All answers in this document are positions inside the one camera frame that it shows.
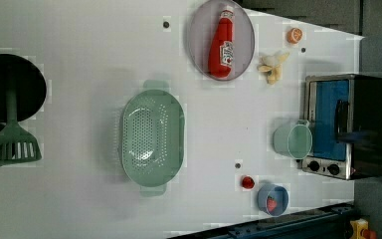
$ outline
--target blue bowl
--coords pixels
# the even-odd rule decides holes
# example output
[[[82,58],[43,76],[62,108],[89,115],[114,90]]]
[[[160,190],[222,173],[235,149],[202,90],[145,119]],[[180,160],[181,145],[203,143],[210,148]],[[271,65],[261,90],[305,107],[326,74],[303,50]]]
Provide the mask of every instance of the blue bowl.
[[[268,210],[267,204],[269,196],[278,203],[278,206],[273,211]],[[274,217],[281,216],[287,210],[288,203],[289,196],[287,195],[287,190],[284,187],[274,184],[264,185],[257,195],[257,204],[260,210]]]

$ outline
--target toaster oven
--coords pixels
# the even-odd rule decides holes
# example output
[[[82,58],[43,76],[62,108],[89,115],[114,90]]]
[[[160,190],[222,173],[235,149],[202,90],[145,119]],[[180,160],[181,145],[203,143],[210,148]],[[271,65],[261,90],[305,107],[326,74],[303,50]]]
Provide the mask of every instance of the toaster oven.
[[[303,171],[346,180],[364,177],[356,171],[356,160],[368,154],[337,136],[382,131],[382,79],[354,74],[307,77],[304,118],[313,141],[301,162]]]

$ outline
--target green mug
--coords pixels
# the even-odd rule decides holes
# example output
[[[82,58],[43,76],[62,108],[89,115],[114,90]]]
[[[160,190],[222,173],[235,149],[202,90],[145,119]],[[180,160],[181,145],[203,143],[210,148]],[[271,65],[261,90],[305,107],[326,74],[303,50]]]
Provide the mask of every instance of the green mug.
[[[281,125],[273,136],[275,152],[294,159],[305,158],[312,148],[312,134],[308,120]]]

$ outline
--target oven knob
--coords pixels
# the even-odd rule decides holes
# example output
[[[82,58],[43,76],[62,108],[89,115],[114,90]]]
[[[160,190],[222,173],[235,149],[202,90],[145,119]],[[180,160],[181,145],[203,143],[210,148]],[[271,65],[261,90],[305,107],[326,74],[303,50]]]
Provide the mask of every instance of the oven knob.
[[[309,169],[311,169],[312,171],[318,171],[320,169],[320,164],[317,162],[317,161],[312,161],[309,165],[308,165]]]
[[[339,174],[339,172],[340,172],[339,166],[336,164],[331,164],[330,166],[328,166],[327,169],[331,173],[331,175],[333,175],[333,176]]]

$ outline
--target gray plate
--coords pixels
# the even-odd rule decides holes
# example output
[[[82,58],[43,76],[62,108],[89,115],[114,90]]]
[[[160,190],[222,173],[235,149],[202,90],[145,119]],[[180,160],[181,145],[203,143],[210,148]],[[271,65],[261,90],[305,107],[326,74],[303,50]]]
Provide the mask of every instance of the gray plate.
[[[226,79],[218,79],[208,73],[210,46],[216,32],[220,13],[225,5],[234,7],[234,67]],[[230,0],[210,0],[195,12],[188,30],[188,47],[195,67],[204,75],[221,81],[230,81],[241,76],[254,55],[254,29],[247,13]]]

